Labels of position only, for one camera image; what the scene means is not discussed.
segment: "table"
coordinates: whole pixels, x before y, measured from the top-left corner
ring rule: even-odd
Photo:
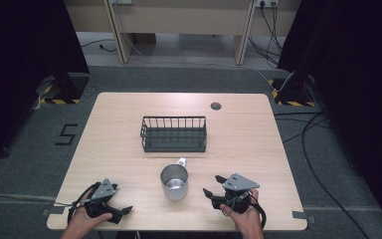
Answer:
[[[131,5],[111,2],[104,0],[123,63],[128,62],[132,49],[130,33],[166,33],[233,36],[236,64],[243,64],[256,8],[254,0],[133,0]]]
[[[212,103],[221,109],[211,109]],[[205,152],[144,152],[139,135],[144,116],[205,116]],[[188,159],[189,191],[170,201],[162,190],[163,167]],[[261,185],[265,230],[303,230],[306,220],[278,127],[267,96],[261,94],[102,93],[97,97],[78,148],[57,197],[71,203],[96,181],[118,184],[109,205],[132,211],[119,224],[99,230],[234,231],[234,223],[214,210],[203,187],[216,195],[224,189],[215,175],[237,172]],[[64,214],[52,214],[51,229],[65,229]]]

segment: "person's left hand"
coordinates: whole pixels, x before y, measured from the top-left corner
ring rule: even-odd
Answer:
[[[83,197],[83,200],[87,199],[92,191],[89,190],[88,193]],[[111,213],[105,213],[99,217],[91,218],[87,215],[86,209],[81,205],[77,208],[73,215],[73,218],[62,234],[61,239],[80,239],[86,236],[93,228],[101,224],[104,221],[109,220],[112,217]]]

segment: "dark curtain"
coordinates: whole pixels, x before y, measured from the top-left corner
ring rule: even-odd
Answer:
[[[311,57],[305,61],[307,72],[382,208],[382,2],[347,0],[327,9],[330,1],[301,1],[279,68],[296,71],[304,56]],[[324,15],[333,15],[334,22],[322,28]],[[318,39],[317,27],[326,29],[327,37],[312,51],[308,43]]]
[[[0,147],[60,73],[89,73],[64,1],[0,0]]]

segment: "metal mug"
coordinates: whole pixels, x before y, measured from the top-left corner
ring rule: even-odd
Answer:
[[[187,159],[181,157],[175,164],[163,168],[160,173],[163,191],[167,198],[179,200],[188,192]]]

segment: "hand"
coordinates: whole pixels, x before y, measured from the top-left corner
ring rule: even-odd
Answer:
[[[87,199],[89,194],[92,191],[90,190],[83,197],[83,200]],[[112,217],[111,213],[105,213],[99,217],[91,218],[87,215],[86,209],[81,205],[77,208],[76,212],[73,215],[73,218],[62,234],[61,239],[80,239],[86,236],[93,228],[101,224],[104,221],[109,220]]]
[[[259,200],[259,191],[250,189],[254,198],[251,198],[252,203],[257,203]],[[262,223],[260,221],[260,213],[253,206],[249,206],[247,211],[239,214],[233,211],[225,204],[220,205],[220,209],[232,218],[235,222],[235,228],[239,230],[246,239],[263,239]]]

